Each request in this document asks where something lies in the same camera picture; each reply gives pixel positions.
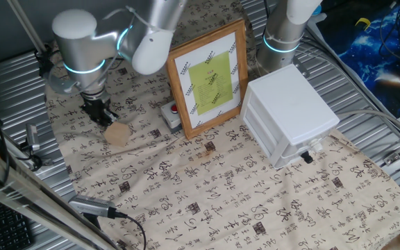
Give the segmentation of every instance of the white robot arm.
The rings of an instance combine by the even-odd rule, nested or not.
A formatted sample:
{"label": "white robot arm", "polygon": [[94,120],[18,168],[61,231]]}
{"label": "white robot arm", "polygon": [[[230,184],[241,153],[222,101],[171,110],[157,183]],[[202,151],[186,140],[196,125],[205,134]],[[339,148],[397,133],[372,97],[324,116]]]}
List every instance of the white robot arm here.
{"label": "white robot arm", "polygon": [[280,0],[269,16],[258,64],[273,72],[291,64],[306,24],[322,0]]}
{"label": "white robot arm", "polygon": [[50,75],[50,67],[42,76],[60,94],[71,94],[76,88],[84,99],[82,109],[102,126],[117,117],[109,110],[110,96],[104,87],[106,59],[121,56],[140,74],[157,72],[166,62],[187,0],[126,2],[133,7],[100,22],[85,10],[66,10],[52,23],[70,80]]}

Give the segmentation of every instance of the framed certificate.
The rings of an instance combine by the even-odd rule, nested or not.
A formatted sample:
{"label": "framed certificate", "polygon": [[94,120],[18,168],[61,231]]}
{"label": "framed certificate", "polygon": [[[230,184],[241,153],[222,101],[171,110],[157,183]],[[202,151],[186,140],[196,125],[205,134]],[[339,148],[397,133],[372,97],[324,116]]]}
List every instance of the framed certificate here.
{"label": "framed certificate", "polygon": [[187,139],[238,115],[248,84],[244,20],[172,49],[166,67]]}

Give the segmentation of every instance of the wooden block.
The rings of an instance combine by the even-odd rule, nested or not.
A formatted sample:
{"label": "wooden block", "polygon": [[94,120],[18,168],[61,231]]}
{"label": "wooden block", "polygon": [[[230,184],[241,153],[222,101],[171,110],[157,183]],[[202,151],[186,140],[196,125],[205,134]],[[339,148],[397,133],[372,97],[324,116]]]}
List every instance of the wooden block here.
{"label": "wooden block", "polygon": [[113,122],[104,132],[104,138],[112,145],[125,147],[131,131],[129,126],[119,122]]}

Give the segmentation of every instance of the yellow-green paper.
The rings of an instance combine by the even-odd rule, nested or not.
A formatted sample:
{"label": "yellow-green paper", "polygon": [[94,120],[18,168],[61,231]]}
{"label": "yellow-green paper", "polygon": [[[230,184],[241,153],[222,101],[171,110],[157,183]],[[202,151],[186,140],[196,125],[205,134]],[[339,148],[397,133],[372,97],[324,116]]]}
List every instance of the yellow-green paper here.
{"label": "yellow-green paper", "polygon": [[214,56],[209,63],[190,67],[189,77],[199,115],[233,99],[229,52]]}

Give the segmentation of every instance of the keyboard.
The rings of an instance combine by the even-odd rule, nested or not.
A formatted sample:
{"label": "keyboard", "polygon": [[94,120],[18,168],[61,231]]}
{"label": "keyboard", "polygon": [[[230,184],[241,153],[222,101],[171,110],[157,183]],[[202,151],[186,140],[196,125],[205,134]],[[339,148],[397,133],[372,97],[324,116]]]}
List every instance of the keyboard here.
{"label": "keyboard", "polygon": [[0,203],[0,250],[21,250],[32,243],[27,218]]}

